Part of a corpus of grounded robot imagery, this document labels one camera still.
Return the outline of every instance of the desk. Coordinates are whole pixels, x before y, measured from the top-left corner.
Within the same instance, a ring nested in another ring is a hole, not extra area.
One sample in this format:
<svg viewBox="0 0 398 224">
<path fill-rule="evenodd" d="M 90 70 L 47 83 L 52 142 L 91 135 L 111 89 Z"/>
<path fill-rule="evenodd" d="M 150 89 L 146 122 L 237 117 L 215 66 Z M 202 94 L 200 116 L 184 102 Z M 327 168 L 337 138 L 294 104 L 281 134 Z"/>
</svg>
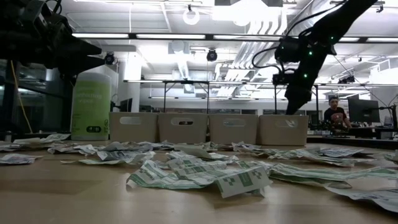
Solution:
<svg viewBox="0 0 398 224">
<path fill-rule="evenodd" d="M 375 149 L 367 151 L 390 152 Z M 157 152 L 154 160 L 164 160 L 164 153 Z M 217 187 L 162 190 L 126 185 L 129 174 L 139 166 L 61 165 L 60 160 L 81 159 L 83 156 L 52 155 L 46 151 L 25 154 L 45 157 L 28 166 L 0 167 L 0 216 L 4 224 L 390 224 L 397 221 L 396 213 L 370 203 L 352 201 L 320 187 L 274 180 L 267 189 L 266 198 L 237 195 L 222 199 Z M 238 157 L 245 161 L 258 160 L 249 155 Z M 298 160 L 264 161 L 339 170 L 372 166 L 398 169 L 398 166 L 387 161 L 360 164 L 354 168 L 320 166 Z M 396 181 L 387 179 L 358 179 L 349 183 L 363 190 L 398 187 Z"/>
<path fill-rule="evenodd" d="M 329 138 L 323 136 L 307 136 L 308 143 L 337 144 L 344 146 L 372 147 L 376 149 L 398 149 L 398 141 L 380 139 L 360 139 L 354 136 L 348 138 Z"/>
</svg>

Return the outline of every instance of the bin handle cutout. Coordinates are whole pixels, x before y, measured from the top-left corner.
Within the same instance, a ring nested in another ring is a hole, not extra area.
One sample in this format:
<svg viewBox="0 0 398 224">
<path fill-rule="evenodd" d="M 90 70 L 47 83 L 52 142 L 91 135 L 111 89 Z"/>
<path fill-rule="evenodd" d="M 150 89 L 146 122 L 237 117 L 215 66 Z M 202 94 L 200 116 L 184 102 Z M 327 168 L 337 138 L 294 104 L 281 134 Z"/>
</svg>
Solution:
<svg viewBox="0 0 398 224">
<path fill-rule="evenodd" d="M 171 123 L 176 126 L 187 126 L 193 125 L 193 120 L 191 118 L 172 118 Z"/>
<path fill-rule="evenodd" d="M 275 122 L 275 126 L 279 128 L 297 128 L 299 122 L 295 119 L 287 120 L 287 119 L 280 119 Z"/>
<path fill-rule="evenodd" d="M 245 127 L 246 121 L 239 118 L 226 118 L 223 120 L 223 125 L 227 127 Z"/>
<path fill-rule="evenodd" d="M 121 117 L 119 121 L 121 124 L 127 124 L 127 125 L 140 125 L 141 124 L 140 117 Z"/>
</svg>

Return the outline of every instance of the man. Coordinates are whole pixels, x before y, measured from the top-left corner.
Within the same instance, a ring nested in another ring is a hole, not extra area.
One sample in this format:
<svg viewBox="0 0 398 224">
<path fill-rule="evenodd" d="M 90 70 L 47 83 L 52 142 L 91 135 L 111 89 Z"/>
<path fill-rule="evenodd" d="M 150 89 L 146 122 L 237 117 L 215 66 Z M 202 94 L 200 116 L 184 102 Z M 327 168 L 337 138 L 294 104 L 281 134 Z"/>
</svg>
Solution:
<svg viewBox="0 0 398 224">
<path fill-rule="evenodd" d="M 330 108 L 325 111 L 324 119 L 325 121 L 330 121 L 332 126 L 338 127 L 342 126 L 343 122 L 347 126 L 347 128 L 352 128 L 349 119 L 347 118 L 346 113 L 343 108 L 338 107 L 338 98 L 331 97 L 329 99 Z"/>
</svg>

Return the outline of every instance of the plastic bottle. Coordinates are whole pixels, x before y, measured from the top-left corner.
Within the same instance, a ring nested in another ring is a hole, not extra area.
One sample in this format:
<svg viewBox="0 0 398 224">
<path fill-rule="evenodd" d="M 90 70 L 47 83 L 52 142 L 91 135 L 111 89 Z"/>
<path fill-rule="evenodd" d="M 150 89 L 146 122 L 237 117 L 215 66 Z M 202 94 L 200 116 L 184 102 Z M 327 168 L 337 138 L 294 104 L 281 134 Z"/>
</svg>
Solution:
<svg viewBox="0 0 398 224">
<path fill-rule="evenodd" d="M 73 89 L 72 136 L 75 141 L 108 140 L 111 78 L 81 73 Z"/>
</svg>

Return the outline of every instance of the yellow cable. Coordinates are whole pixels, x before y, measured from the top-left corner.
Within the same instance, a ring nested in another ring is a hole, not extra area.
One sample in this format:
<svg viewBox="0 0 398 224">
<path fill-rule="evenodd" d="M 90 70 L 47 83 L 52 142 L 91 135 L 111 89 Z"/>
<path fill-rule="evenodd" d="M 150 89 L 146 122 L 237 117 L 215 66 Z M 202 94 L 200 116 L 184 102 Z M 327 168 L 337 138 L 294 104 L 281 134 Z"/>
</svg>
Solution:
<svg viewBox="0 0 398 224">
<path fill-rule="evenodd" d="M 30 133 L 32 134 L 33 131 L 32 131 L 32 128 L 30 127 L 29 120 L 27 119 L 27 116 L 26 116 L 26 113 L 25 113 L 24 105 L 22 104 L 22 98 L 21 98 L 21 96 L 19 94 L 19 91 L 18 91 L 18 82 L 17 82 L 17 77 L 15 76 L 14 62 L 13 61 L 11 61 L 11 68 L 12 68 L 12 75 L 14 76 L 15 88 L 17 89 L 17 95 L 18 95 L 19 103 L 21 104 L 22 112 L 24 113 L 24 117 L 25 117 L 26 123 L 27 123 L 27 125 L 29 127 Z"/>
</svg>

